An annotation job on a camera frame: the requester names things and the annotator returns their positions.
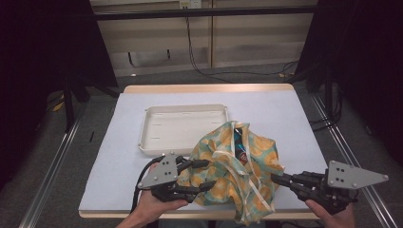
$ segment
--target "human hand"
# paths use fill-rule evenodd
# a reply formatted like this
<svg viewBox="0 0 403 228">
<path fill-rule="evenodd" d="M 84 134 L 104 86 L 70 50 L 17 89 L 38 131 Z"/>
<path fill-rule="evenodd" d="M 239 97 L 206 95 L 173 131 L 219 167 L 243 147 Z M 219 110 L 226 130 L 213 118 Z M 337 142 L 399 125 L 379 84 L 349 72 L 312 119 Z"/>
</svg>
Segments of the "human hand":
<svg viewBox="0 0 403 228">
<path fill-rule="evenodd" d="M 305 204 L 314 214 L 325 222 L 326 228 L 354 228 L 355 219 L 353 205 L 350 203 L 344 211 L 330 215 L 326 209 L 313 200 L 306 200 Z"/>
<path fill-rule="evenodd" d="M 150 170 L 154 169 L 157 164 L 153 164 Z M 146 224 L 158 219 L 164 212 L 177 210 L 183 206 L 186 206 L 188 202 L 186 200 L 175 200 L 162 202 L 153 197 L 151 191 L 142 191 L 139 199 L 139 203 L 136 209 L 126 217 L 117 228 L 138 228 L 143 227 Z"/>
</svg>

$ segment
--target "white tray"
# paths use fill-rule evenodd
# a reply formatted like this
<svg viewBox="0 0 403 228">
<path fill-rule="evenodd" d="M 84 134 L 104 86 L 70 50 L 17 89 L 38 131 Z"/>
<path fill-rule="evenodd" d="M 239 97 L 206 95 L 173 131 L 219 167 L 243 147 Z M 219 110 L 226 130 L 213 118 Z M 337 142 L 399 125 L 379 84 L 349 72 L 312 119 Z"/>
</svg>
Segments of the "white tray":
<svg viewBox="0 0 403 228">
<path fill-rule="evenodd" d="M 148 156 L 190 155 L 199 140 L 228 121 L 226 106 L 152 106 L 145 110 L 139 148 Z"/>
</svg>

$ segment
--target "white paper sheet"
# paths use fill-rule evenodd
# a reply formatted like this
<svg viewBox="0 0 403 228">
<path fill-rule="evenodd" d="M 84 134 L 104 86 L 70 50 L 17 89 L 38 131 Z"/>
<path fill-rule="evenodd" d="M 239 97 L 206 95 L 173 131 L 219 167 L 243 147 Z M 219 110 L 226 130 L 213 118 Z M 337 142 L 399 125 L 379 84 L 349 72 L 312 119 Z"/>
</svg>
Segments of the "white paper sheet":
<svg viewBox="0 0 403 228">
<path fill-rule="evenodd" d="M 150 158 L 138 148 L 144 110 L 155 105 L 228 107 L 230 121 L 250 124 L 257 135 L 276 141 L 286 173 L 324 173 L 327 165 L 294 90 L 265 92 L 121 94 L 98 157 L 89 175 L 79 210 L 91 213 L 129 211 L 137 178 Z M 288 188 L 276 192 L 277 210 L 306 209 Z M 208 207 L 224 210 L 231 206 Z M 206 210 L 191 203 L 181 210 Z"/>
</svg>

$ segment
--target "aluminum rail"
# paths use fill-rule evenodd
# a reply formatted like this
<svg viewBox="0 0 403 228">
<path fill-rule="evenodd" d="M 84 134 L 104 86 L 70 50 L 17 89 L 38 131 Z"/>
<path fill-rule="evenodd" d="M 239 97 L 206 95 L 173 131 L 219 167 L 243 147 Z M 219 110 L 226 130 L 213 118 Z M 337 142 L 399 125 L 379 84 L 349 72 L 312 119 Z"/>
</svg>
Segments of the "aluminum rail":
<svg viewBox="0 0 403 228">
<path fill-rule="evenodd" d="M 326 111 L 325 111 L 325 104 L 322 100 L 318 97 L 313 95 L 312 99 L 314 101 L 315 106 L 317 107 L 317 111 L 319 112 L 320 116 L 323 119 L 327 119 Z M 358 160 L 355 157 L 353 150 L 347 144 L 346 140 L 344 139 L 343 135 L 341 134 L 340 130 L 336 125 L 331 125 L 331 122 L 326 121 L 327 125 L 329 125 L 329 131 L 340 150 L 341 155 L 343 156 L 344 160 L 355 167 L 361 168 Z M 364 187 L 361 189 L 364 193 L 367 201 L 370 203 L 371 207 L 374 210 L 374 213 L 378 217 L 382 227 L 384 228 L 397 228 L 397 224 L 395 223 L 392 214 L 389 212 L 385 202 L 379 196 L 377 191 L 373 186 Z"/>
<path fill-rule="evenodd" d="M 45 203 L 50 194 L 51 187 L 56 180 L 57 174 L 62 166 L 63 160 L 70 148 L 70 145 L 74 139 L 74 136 L 77 132 L 80 121 L 82 120 L 84 113 L 86 110 L 86 104 L 80 104 L 79 110 L 77 113 L 77 119 L 75 120 L 71 129 L 65 133 L 65 137 L 63 138 L 59 149 L 56 152 L 56 155 L 53 159 L 50 168 L 45 175 L 44 180 L 42 181 L 41 186 L 39 187 L 38 192 L 35 195 L 32 203 L 29 206 L 28 211 L 25 213 L 23 220 L 20 223 L 20 228 L 33 228 L 40 217 L 42 210 L 45 206 Z"/>
<path fill-rule="evenodd" d="M 150 10 L 150 11 L 96 12 L 93 15 L 81 15 L 81 16 L 75 15 L 74 17 L 78 18 L 82 17 L 97 21 L 104 21 L 104 20 L 175 18 L 175 17 L 312 13 L 315 12 L 317 9 L 318 6 L 270 7 L 270 8 L 222 8 L 222 9 L 166 9 L 166 10 Z"/>
</svg>

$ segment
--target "crumpled cloth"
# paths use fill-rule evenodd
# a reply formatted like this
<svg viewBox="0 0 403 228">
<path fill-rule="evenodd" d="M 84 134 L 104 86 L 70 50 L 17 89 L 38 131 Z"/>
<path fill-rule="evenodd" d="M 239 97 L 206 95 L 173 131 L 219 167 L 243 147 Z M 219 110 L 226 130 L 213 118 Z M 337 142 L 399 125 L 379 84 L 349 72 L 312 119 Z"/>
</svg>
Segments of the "crumpled cloth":
<svg viewBox="0 0 403 228">
<path fill-rule="evenodd" d="M 240 160 L 235 152 L 238 146 L 235 128 L 237 132 L 241 129 L 245 152 Z M 274 212 L 273 198 L 278 185 L 271 181 L 271 174 L 282 175 L 284 167 L 278 162 L 275 141 L 249 131 L 249 123 L 227 122 L 208 133 L 193 149 L 190 159 L 211 162 L 204 168 L 183 170 L 178 178 L 179 185 L 199 186 L 217 181 L 212 189 L 198 195 L 196 203 L 234 203 L 234 220 L 245 225 Z"/>
</svg>

